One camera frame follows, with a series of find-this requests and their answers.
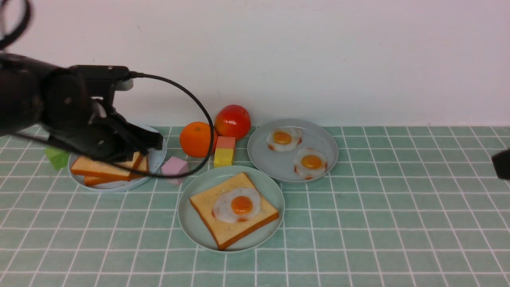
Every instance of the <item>egg white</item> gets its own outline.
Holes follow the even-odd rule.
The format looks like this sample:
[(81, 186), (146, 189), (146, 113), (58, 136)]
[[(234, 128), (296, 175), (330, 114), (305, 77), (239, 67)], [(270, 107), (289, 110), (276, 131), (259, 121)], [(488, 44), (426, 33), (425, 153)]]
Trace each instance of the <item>egg white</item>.
[[(284, 132), (291, 136), (291, 141), (287, 145), (282, 145), (281, 143), (275, 143), (273, 140), (273, 135), (276, 132)], [(278, 128), (271, 131), (267, 137), (266, 142), (268, 147), (275, 152), (290, 152), (297, 147), (298, 144), (301, 143), (301, 138), (303, 136), (303, 132), (299, 128)]]
[[(239, 196), (246, 196), (253, 204), (253, 208), (248, 214), (235, 214), (232, 210), (232, 200)], [(239, 219), (251, 219), (256, 217), (261, 210), (261, 198), (260, 194), (256, 189), (253, 188), (237, 188), (233, 189), (228, 193), (222, 194), (213, 207), (214, 217), (217, 220), (234, 223), (238, 222)]]
[[(315, 155), (322, 161), (322, 165), (318, 169), (309, 169), (303, 166), (301, 160), (307, 155)], [(304, 148), (297, 151), (292, 163), (294, 164), (294, 172), (302, 179), (313, 179), (323, 175), (327, 168), (327, 159), (321, 153), (312, 148)]]

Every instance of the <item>yellow block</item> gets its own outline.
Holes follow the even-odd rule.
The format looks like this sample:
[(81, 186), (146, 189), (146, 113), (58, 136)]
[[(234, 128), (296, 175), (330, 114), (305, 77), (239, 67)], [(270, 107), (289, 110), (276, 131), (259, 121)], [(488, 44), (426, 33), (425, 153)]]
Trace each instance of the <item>yellow block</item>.
[(233, 149), (216, 149), (214, 153), (214, 167), (219, 168), (220, 166), (232, 165), (234, 162), (234, 150)]

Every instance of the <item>orange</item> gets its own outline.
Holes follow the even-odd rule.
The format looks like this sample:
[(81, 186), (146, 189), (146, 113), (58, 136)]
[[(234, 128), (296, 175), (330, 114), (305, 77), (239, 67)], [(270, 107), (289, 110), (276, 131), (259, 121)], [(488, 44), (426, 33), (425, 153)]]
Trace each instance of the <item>orange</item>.
[[(213, 153), (216, 150), (218, 134), (214, 131)], [(206, 157), (211, 143), (211, 128), (202, 122), (193, 122), (184, 127), (179, 136), (183, 151), (191, 157)]]

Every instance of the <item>fried egg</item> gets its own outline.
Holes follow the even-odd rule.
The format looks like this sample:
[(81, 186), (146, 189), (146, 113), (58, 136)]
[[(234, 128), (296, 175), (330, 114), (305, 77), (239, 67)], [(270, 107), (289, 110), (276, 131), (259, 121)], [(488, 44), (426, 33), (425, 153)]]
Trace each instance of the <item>fried egg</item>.
[(297, 151), (292, 163), (294, 164), (294, 172), (305, 180), (321, 176), (327, 168), (326, 157), (312, 148)]
[(213, 216), (227, 223), (247, 221), (259, 214), (260, 203), (260, 194), (256, 189), (233, 189), (218, 198), (213, 207)]
[(270, 150), (289, 152), (301, 143), (303, 133), (298, 128), (278, 128), (267, 135), (266, 142)]

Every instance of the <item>white wall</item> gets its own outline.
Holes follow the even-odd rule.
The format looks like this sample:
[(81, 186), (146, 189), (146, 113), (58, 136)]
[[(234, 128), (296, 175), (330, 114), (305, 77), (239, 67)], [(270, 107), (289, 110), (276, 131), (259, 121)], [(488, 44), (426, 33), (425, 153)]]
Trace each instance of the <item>white wall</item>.
[[(213, 115), (235, 103), (255, 124), (510, 124), (508, 0), (33, 1), (10, 52), (165, 76)], [(145, 124), (205, 120), (153, 80), (115, 106)]]

